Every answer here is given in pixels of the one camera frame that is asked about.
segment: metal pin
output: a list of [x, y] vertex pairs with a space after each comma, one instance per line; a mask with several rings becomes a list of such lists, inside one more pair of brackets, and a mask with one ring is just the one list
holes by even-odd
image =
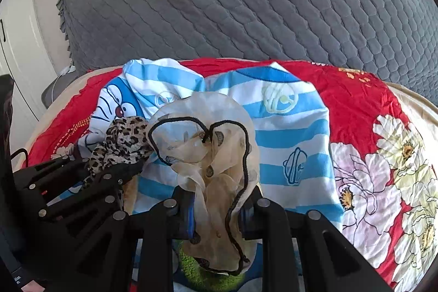
[[124, 220], [125, 217], [126, 217], [126, 212], [124, 212], [123, 210], [118, 210], [113, 214], [114, 220]]
[[163, 205], [164, 205], [166, 208], [173, 208], [173, 207], [175, 207], [175, 206], [177, 205], [177, 201], [174, 200], [174, 199], [172, 199], [172, 198], [169, 198], [169, 199], [167, 199], [167, 200], [165, 200], [165, 201], [163, 202]]
[[319, 220], [321, 218], [321, 213], [319, 213], [317, 210], [310, 210], [307, 212], [307, 215], [312, 220]]
[[114, 196], [106, 196], [105, 197], [105, 202], [107, 203], [112, 203], [114, 202], [116, 199], [114, 198]]
[[267, 199], [267, 198], [259, 198], [257, 200], [257, 205], [259, 207], [266, 208], [266, 207], [269, 207], [270, 204], [271, 204], [271, 201], [269, 199]]

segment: gray cushion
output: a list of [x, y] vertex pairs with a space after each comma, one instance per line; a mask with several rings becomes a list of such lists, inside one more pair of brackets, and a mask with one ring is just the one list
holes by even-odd
[[363, 69], [438, 104], [433, 0], [60, 0], [76, 68], [132, 58], [304, 59]]

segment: green fuzzy object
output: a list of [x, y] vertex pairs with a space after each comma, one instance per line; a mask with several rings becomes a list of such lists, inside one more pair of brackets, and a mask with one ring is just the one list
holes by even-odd
[[191, 256], [179, 249], [181, 269], [193, 288], [201, 292], [228, 292], [236, 289], [244, 280], [244, 274], [238, 276], [215, 274], [199, 266]]

